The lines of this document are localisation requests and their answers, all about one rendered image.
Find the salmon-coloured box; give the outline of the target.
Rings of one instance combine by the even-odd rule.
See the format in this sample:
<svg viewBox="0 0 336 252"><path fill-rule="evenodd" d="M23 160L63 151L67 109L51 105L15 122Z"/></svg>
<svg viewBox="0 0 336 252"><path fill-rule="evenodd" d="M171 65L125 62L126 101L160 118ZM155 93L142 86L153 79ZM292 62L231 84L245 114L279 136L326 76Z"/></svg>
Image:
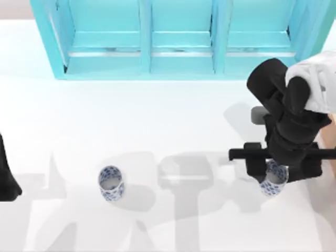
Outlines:
<svg viewBox="0 0 336 252"><path fill-rule="evenodd" d="M336 149L336 113L329 114L331 124L320 131L320 142L325 149Z"/></svg>

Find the pale grey rounded box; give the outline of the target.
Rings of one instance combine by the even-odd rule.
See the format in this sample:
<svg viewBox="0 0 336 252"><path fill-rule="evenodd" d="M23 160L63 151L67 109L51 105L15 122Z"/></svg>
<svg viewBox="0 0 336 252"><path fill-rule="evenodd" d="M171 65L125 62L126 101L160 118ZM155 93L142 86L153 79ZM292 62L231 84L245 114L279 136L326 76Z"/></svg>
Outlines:
<svg viewBox="0 0 336 252"><path fill-rule="evenodd" d="M256 106L251 109L251 122L255 125L264 125L264 116L267 115L269 112L262 106Z"/></svg>

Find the blue and white cup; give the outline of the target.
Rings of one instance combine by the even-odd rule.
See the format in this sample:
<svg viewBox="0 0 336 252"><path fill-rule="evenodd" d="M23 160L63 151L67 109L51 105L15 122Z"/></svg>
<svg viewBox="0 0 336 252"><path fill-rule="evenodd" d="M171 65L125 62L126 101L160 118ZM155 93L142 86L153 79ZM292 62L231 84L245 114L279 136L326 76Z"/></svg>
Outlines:
<svg viewBox="0 0 336 252"><path fill-rule="evenodd" d="M260 183L261 191L267 196L277 196L289 180L287 166L271 159L266 162L266 176Z"/></svg>
<svg viewBox="0 0 336 252"><path fill-rule="evenodd" d="M115 166L104 167L98 176L100 193L107 202L116 202L124 193L124 181L121 171Z"/></svg>

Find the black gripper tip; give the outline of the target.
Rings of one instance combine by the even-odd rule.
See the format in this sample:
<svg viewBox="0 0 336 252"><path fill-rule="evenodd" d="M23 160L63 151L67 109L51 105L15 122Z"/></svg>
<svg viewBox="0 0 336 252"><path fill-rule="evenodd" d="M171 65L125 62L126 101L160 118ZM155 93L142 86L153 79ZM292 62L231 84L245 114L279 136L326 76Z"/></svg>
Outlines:
<svg viewBox="0 0 336 252"><path fill-rule="evenodd" d="M22 192L9 168L3 137L0 134L0 202L12 202L22 195Z"/></svg>

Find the light blue rack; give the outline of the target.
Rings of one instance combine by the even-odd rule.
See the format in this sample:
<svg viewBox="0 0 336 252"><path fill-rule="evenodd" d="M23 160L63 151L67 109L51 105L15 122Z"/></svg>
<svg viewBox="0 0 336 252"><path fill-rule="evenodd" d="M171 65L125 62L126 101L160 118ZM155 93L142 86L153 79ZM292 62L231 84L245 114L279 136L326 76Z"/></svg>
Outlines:
<svg viewBox="0 0 336 252"><path fill-rule="evenodd" d="M29 0L56 79L245 79L319 53L336 0Z"/></svg>

